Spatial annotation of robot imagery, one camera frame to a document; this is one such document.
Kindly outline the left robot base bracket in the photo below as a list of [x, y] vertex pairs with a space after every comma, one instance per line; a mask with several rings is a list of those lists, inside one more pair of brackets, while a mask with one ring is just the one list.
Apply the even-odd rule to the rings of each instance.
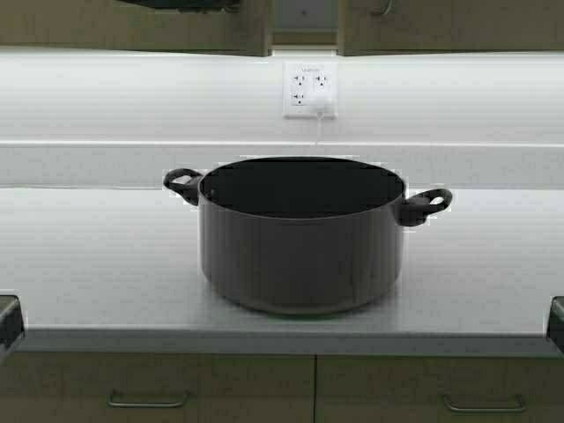
[[1, 296], [0, 324], [1, 361], [4, 361], [25, 337], [24, 318], [17, 296]]

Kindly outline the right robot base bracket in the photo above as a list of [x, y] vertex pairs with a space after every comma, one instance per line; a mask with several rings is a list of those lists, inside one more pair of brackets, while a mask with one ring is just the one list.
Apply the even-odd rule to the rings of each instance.
[[557, 296], [552, 299], [546, 336], [553, 344], [564, 353], [564, 297]]

